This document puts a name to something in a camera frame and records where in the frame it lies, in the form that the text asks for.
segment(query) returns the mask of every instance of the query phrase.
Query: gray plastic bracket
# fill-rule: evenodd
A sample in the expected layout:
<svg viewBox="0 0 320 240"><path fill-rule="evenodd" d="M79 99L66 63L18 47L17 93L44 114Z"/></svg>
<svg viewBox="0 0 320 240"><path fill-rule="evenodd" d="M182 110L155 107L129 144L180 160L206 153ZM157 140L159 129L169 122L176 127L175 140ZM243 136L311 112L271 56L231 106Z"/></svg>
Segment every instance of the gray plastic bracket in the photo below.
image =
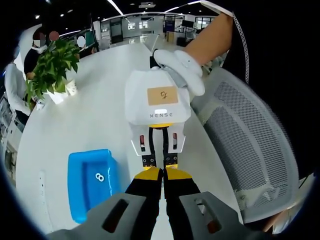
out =
<svg viewBox="0 0 320 240"><path fill-rule="evenodd" d="M126 207L113 233L103 229L103 224L111 211L119 201L125 201ZM118 193L111 196L107 201L92 208L87 213L87 220L71 229L59 230L47 235L50 240L129 240L139 211L146 197Z"/></svg>

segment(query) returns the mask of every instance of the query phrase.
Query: white table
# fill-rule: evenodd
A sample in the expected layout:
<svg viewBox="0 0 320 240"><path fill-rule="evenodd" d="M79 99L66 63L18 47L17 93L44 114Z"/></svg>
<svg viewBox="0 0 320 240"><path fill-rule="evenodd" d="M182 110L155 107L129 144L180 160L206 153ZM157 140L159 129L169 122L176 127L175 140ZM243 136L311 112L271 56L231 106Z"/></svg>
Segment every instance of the white table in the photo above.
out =
<svg viewBox="0 0 320 240"><path fill-rule="evenodd" d="M77 226L71 217L68 156L73 152L109 149L118 161L123 190L143 170L135 154L125 119L125 82L133 70L149 68L151 52L142 43L127 44L81 59L78 93L63 103L48 102L33 111L22 134L16 165L16 189L27 214L44 232ZM193 176L201 191L209 191L238 212L240 209L225 169L196 115L186 122L179 168ZM162 162L162 134L156 131L157 161ZM152 239L172 239L165 200Z"/></svg>

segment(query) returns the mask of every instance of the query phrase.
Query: hand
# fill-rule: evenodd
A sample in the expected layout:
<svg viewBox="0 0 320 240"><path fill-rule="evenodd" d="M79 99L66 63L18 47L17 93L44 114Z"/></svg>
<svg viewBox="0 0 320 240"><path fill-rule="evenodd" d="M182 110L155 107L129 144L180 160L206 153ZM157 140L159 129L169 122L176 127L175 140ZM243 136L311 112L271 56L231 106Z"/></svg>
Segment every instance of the hand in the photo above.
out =
<svg viewBox="0 0 320 240"><path fill-rule="evenodd" d="M28 72L26 74L26 79L32 80L32 79L34 79L35 75L36 74L34 72Z"/></svg>

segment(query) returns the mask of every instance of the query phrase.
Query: blue tray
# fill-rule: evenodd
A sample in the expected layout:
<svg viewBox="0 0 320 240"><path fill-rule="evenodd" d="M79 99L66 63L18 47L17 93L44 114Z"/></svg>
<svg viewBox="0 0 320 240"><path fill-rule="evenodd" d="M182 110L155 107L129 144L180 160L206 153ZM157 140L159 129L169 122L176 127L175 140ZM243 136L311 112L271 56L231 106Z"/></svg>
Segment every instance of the blue tray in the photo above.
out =
<svg viewBox="0 0 320 240"><path fill-rule="evenodd" d="M82 224L90 209L120 192L117 162L108 149L71 153L67 184L72 219Z"/></svg>

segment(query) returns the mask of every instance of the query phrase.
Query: white office chair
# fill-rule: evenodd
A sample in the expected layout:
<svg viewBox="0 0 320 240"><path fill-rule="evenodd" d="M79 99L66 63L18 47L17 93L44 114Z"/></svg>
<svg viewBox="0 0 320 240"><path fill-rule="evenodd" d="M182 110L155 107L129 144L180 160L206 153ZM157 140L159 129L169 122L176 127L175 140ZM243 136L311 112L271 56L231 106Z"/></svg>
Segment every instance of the white office chair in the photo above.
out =
<svg viewBox="0 0 320 240"><path fill-rule="evenodd" d="M214 68L191 107L232 184L243 221L275 215L295 200L298 167L284 128L247 84Z"/></svg>

